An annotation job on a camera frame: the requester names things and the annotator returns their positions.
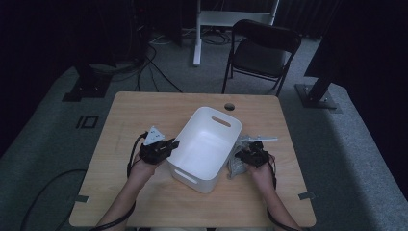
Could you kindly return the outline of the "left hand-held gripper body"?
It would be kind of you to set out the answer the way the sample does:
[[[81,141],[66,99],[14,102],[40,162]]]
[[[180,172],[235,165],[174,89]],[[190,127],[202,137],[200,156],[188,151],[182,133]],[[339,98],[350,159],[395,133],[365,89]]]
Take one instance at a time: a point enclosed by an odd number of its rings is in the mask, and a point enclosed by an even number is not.
[[[155,126],[147,132],[143,144],[140,146],[139,156],[148,164],[156,165],[171,155],[171,143]]]

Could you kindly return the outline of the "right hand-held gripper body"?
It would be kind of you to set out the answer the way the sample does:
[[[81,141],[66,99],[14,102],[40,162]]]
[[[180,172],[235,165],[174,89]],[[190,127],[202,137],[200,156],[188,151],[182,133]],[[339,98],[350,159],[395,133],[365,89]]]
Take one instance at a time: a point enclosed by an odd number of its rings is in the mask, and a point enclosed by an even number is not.
[[[244,149],[248,152],[249,162],[247,164],[255,167],[260,167],[263,164],[268,164],[270,167],[274,165],[274,157],[264,149],[264,141],[277,141],[276,137],[250,137],[251,144]]]

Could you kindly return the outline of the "grey fluffy towel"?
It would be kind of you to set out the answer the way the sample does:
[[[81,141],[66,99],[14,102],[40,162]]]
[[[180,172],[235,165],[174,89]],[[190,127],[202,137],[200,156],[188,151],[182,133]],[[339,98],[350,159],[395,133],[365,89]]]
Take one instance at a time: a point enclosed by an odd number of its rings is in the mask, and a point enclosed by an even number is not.
[[[236,140],[227,162],[229,170],[228,179],[232,180],[235,176],[246,173],[246,167],[243,161],[236,157],[240,151],[243,151],[251,144],[250,137],[248,135],[239,136]]]

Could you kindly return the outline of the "white plastic storage bin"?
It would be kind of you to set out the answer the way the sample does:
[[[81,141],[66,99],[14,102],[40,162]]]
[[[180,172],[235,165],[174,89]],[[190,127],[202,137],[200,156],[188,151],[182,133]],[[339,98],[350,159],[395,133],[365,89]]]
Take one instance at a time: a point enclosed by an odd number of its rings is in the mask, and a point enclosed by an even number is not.
[[[241,130],[236,118],[210,107],[198,108],[167,158],[171,175],[200,193],[211,192]]]

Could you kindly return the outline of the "person's right hand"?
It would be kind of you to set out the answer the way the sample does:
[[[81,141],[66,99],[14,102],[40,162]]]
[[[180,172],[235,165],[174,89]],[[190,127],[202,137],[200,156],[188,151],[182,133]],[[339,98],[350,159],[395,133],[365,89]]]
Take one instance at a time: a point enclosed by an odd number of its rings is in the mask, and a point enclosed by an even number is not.
[[[268,164],[263,164],[260,167],[246,165],[246,169],[260,192],[268,192],[274,189],[272,172]]]

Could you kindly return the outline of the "person's left hand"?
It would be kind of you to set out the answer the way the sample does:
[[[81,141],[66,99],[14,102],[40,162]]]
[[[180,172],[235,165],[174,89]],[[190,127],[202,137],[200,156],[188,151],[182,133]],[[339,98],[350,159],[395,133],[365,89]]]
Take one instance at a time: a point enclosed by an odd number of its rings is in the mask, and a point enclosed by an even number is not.
[[[148,164],[140,156],[137,156],[131,166],[128,179],[132,183],[145,184],[155,174],[158,166],[159,164]]]

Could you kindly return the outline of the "grey round stand base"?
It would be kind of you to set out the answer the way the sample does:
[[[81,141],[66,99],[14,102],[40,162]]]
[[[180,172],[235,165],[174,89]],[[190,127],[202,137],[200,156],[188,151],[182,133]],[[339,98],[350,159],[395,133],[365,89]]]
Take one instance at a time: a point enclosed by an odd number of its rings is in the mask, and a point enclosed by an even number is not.
[[[134,66],[132,64],[122,64],[116,67],[109,66],[106,64],[91,64],[90,67],[96,73],[106,74],[106,75],[129,73],[129,72],[132,72],[134,69]]]

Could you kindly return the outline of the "black folding chair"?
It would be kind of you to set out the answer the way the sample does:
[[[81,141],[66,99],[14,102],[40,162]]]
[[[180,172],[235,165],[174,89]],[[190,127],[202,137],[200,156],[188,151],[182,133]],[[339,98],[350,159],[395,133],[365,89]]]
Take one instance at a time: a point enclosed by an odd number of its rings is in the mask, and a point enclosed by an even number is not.
[[[272,88],[278,96],[301,45],[301,35],[287,28],[242,19],[233,25],[231,36],[221,92],[225,93],[227,80],[240,73],[274,82]]]

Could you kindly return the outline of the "black stand base with post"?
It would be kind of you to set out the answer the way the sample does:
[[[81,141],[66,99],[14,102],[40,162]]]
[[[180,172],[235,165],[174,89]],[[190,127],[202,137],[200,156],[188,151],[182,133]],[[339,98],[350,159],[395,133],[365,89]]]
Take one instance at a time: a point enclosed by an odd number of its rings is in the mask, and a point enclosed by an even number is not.
[[[294,87],[304,108],[327,109],[332,114],[341,114],[343,111],[337,104],[328,89],[331,78],[319,77],[313,85],[295,84]]]
[[[113,76],[97,73],[88,64],[75,65],[79,75],[74,87],[63,97],[63,102],[80,102],[83,98],[104,98]]]

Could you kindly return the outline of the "white desk frame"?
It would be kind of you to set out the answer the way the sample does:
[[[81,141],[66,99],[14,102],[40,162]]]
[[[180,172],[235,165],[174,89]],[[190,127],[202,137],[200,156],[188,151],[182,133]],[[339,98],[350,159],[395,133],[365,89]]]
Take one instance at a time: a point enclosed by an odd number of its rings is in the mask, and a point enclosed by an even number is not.
[[[220,26],[232,27],[236,22],[242,19],[251,19],[257,22],[272,25],[274,23],[280,0],[273,0],[269,13],[248,13],[248,12],[225,12],[225,11],[202,11],[201,0],[196,0],[196,26],[195,26],[195,47],[192,64],[200,66],[201,64],[201,27],[202,26]]]

